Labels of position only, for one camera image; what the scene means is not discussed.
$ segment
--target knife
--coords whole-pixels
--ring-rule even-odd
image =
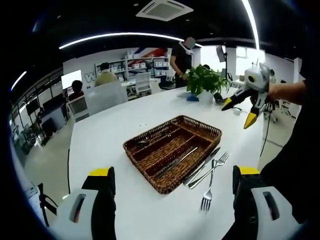
[[[219,150],[220,150],[220,147],[213,150],[209,154],[209,156],[204,160],[204,162],[200,165],[200,167],[198,167],[198,169],[195,172],[193,172],[190,176],[188,176],[183,181],[183,185],[188,186],[188,184],[191,183],[198,176],[198,174],[210,163],[212,158],[217,154],[217,152],[219,152]]]
[[[158,179],[160,177],[162,177],[163,175],[165,175],[167,172],[169,172],[171,169],[173,169],[175,166],[177,166],[179,163],[181,163],[186,157],[188,157],[190,154],[192,154],[195,150],[197,150],[199,147],[196,146],[194,147],[192,150],[189,150],[187,152],[186,155],[184,155],[183,157],[177,158],[176,160],[172,161],[171,163],[169,163],[167,166],[165,166],[164,168],[162,168],[156,175],[155,175],[155,179]]]

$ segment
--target gray floor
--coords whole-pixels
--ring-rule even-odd
[[[278,121],[276,123],[270,122],[267,141],[259,160],[259,170],[281,151],[282,146],[288,141],[293,129],[293,118],[279,111],[276,111],[275,115]],[[268,119],[264,121],[263,137],[265,138]],[[46,146],[34,146],[27,156],[24,166],[29,179],[35,185],[43,183],[44,193],[50,196],[58,205],[61,203],[63,196],[69,193],[67,164],[72,129],[73,122],[69,120],[66,126],[49,140]],[[47,211],[47,217],[49,223],[52,223],[55,218],[49,211]]]

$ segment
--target ceiling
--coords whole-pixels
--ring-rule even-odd
[[[33,83],[62,66],[63,62],[96,52],[130,47],[171,47],[173,40],[147,36],[116,36],[81,42],[59,50],[59,46],[106,33],[141,32],[178,38],[194,37],[201,45],[255,47],[249,18],[241,0],[178,0],[194,9],[164,22],[136,17],[150,0],[79,1],[19,5],[14,16],[18,25],[10,29],[13,58],[8,86],[27,71],[13,89],[14,102]],[[304,27],[297,14],[281,0],[249,0],[255,17],[260,47],[280,57],[299,56]]]

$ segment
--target air conditioner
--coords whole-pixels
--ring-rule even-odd
[[[190,12],[193,12],[192,8],[174,0],[152,0],[137,13],[136,17],[168,22]]]

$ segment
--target cutlery tray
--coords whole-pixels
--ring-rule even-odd
[[[123,148],[148,182],[161,194],[177,188],[219,144],[221,130],[188,116],[180,115],[123,144]],[[146,141],[146,146],[139,142]],[[157,173],[176,159],[198,147],[161,177]]]

